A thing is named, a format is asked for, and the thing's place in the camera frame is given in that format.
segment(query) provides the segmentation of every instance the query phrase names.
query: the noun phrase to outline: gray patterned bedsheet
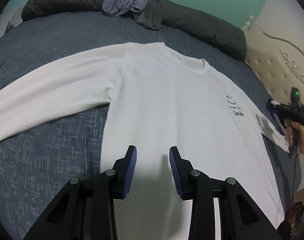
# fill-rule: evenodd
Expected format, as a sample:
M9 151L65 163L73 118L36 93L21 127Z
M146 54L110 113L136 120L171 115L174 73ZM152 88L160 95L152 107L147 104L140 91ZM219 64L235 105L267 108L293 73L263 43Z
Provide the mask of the gray patterned bedsheet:
M0 90L51 61L124 42L161 42L190 57L204 58L265 110L269 98L250 67L183 31L151 31L132 19L98 12L63 13L23 22L0 39ZM69 178L100 172L102 133L108 106L48 122L0 142L0 221L13 239L23 239ZM294 159L263 137L284 208L291 202ZM297 166L295 187L300 183Z

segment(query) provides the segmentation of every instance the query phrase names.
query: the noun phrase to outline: white long-sleeve shirt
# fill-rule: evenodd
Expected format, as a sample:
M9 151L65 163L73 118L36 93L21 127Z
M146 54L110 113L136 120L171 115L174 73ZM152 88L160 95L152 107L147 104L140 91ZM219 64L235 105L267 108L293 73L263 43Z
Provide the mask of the white long-sleeve shirt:
M284 138L229 78L164 43L92 49L19 78L0 91L0 141L105 103L101 171L138 151L130 193L116 201L122 239L187 239L191 202L175 193L171 146L210 178L236 178L275 227L283 221L261 133L287 151Z

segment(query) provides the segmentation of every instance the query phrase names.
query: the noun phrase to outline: white wall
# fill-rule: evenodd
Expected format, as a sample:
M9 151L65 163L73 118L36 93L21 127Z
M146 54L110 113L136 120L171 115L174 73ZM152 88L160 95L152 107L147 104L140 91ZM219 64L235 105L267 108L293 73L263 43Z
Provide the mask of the white wall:
M304 52L304 10L297 0L267 0L250 33L265 31Z

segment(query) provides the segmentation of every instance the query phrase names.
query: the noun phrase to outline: tufted headboard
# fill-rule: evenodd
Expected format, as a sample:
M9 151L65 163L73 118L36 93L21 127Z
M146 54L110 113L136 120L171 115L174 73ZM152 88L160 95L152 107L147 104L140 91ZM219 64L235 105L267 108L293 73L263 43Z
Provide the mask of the tufted headboard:
M304 50L295 38L289 40L274 36L273 33L252 33L249 30L253 17L241 28L248 47L245 62L264 84L271 98L280 103L290 101L292 87L300 90L304 104ZM304 188L304 155L299 155L302 180L298 190Z

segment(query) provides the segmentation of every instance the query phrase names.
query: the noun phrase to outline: carved floral ornament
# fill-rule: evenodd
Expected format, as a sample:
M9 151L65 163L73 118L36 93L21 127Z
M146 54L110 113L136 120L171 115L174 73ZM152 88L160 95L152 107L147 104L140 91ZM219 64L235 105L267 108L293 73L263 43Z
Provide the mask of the carved floral ornament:
M300 67L295 63L294 60L290 60L290 56L288 54L283 53L282 51L280 52L284 57L285 63L289 67L290 71L296 76L296 78L300 79L301 82L304 84L304 75L302 74Z

